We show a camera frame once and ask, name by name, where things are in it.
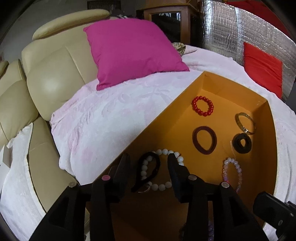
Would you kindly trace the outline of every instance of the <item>silver foil sheet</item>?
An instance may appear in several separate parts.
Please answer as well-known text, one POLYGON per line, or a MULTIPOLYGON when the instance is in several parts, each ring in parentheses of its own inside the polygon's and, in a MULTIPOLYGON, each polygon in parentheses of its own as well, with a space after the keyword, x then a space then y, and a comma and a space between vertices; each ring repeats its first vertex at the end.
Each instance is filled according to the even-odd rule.
POLYGON ((202 3, 203 48, 232 57, 243 65, 244 42, 250 43, 283 62, 283 95, 288 98, 296 76, 296 45, 265 20, 221 2, 202 3))

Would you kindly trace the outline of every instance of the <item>brown ring bracelet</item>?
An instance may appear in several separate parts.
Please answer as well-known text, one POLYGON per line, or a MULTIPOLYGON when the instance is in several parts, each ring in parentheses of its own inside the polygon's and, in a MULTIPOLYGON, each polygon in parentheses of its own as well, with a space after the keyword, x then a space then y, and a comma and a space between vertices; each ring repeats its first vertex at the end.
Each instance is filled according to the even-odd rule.
POLYGON ((193 141, 193 144, 195 146, 195 148, 201 152, 202 154, 205 154, 205 155, 209 155, 211 154, 215 148, 216 148, 216 145, 217 145, 217 136, 215 134, 215 132, 208 126, 200 126, 200 127, 197 127, 193 133, 192 133, 192 141, 193 141), (198 143, 198 140, 197 140, 197 134, 199 131, 201 130, 205 130, 207 131, 211 137, 212 137, 212 145, 210 147, 209 150, 205 150, 199 143, 198 143))

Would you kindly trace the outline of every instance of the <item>white blanket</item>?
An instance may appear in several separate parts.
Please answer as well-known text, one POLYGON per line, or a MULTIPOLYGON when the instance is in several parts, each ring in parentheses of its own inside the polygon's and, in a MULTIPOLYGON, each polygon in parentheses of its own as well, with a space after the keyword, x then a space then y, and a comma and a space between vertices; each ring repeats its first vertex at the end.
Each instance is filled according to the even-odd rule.
MULTIPOLYGON (((229 78, 266 98, 277 139, 277 180, 274 195, 296 203, 296 115, 274 93, 256 84, 232 58, 198 49, 183 61, 190 72, 156 73, 96 91, 98 80, 82 87, 52 115, 52 134, 60 153, 59 165, 80 184, 90 183, 202 71, 229 78)), ((264 227, 270 240, 274 230, 264 227)))
POLYGON ((28 241, 45 216, 33 187, 27 160, 32 130, 33 123, 24 127, 7 145, 12 162, 0 199, 0 212, 19 241, 28 241))

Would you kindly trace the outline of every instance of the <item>red bead bracelet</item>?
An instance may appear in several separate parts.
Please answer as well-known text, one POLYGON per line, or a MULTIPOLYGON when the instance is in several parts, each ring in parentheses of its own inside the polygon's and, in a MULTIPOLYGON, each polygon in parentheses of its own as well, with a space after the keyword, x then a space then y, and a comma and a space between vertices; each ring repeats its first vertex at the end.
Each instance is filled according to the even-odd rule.
POLYGON ((203 116, 208 116, 208 115, 211 115, 213 113, 213 110, 214 110, 214 106, 213 106, 213 103, 211 102, 211 100, 209 100, 208 98, 206 98, 205 96, 196 96, 193 100, 192 100, 192 107, 193 107, 193 110, 198 113, 199 115, 203 115, 203 116), (198 100, 203 100, 205 102, 207 102, 208 106, 209 106, 209 109, 208 111, 205 111, 203 112, 201 109, 199 109, 197 106, 196 106, 196 102, 198 100))

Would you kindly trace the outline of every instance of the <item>sofa backrest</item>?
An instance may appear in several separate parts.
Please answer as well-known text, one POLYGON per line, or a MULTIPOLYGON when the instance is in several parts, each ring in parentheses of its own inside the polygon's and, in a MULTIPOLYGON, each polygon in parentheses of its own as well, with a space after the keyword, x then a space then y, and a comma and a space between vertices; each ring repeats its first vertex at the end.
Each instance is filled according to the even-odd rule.
POLYGON ((0 147, 38 117, 20 60, 0 63, 0 147))
POLYGON ((77 90, 96 79, 98 69, 83 28, 108 16, 108 11, 94 9, 57 18, 40 27, 23 49, 28 89, 46 121, 77 90))

